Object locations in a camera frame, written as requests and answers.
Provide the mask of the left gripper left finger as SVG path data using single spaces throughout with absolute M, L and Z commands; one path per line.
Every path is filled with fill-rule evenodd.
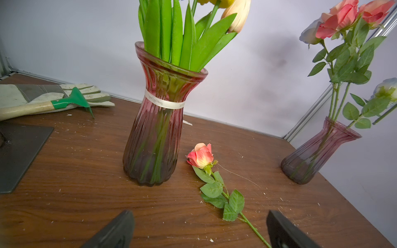
M 81 247 L 128 248 L 133 239 L 134 228 L 133 213 L 130 210 L 124 210 Z

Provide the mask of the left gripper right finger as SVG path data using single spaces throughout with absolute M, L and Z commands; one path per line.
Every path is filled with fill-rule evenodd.
M 320 248 L 279 211 L 270 210 L 266 224 L 273 248 Z

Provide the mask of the white rose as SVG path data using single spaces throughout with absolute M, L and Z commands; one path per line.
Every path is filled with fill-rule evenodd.
M 316 36 L 321 24 L 323 24 L 321 18 L 315 20 L 301 33 L 299 40 L 307 44 L 308 47 L 317 44 L 320 44 L 323 47 L 313 58 L 312 62 L 315 64 L 315 66 L 310 71 L 308 76 L 314 76 L 321 72 L 325 68 L 325 66 L 328 66 L 327 73 L 329 79 L 332 79 L 332 77 L 334 76 L 334 65 L 333 62 L 329 62 L 327 60 L 329 56 L 329 51 L 326 48 L 324 38 L 318 38 Z
M 350 95 L 355 104 L 348 102 L 343 116 L 350 123 L 347 128 L 369 129 L 397 110 L 397 79 L 386 79 L 378 84 L 370 99 Z

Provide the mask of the pink tulip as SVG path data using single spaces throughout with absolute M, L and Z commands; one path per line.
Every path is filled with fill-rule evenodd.
M 259 239 L 269 248 L 270 243 L 259 233 L 258 229 L 243 214 L 245 198 L 238 190 L 229 192 L 219 171 L 213 171 L 218 163 L 214 159 L 211 144 L 198 143 L 187 155 L 187 163 L 192 166 L 195 174 L 204 182 L 200 187 L 201 197 L 206 203 L 222 210 L 222 220 L 246 223 Z

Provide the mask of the dark pink glass vase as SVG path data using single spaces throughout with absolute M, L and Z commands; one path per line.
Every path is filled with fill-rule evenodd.
M 342 144 L 359 138 L 353 129 L 326 117 L 322 130 L 285 157 L 281 169 L 293 182 L 307 184 Z

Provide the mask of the dark pink vase with ribbon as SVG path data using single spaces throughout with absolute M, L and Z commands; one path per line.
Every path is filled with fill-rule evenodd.
M 135 51 L 146 78 L 144 99 L 134 120 L 123 155 L 127 176 L 140 186 L 160 185 L 175 171 L 185 101 L 208 75 L 174 66 L 146 52 Z

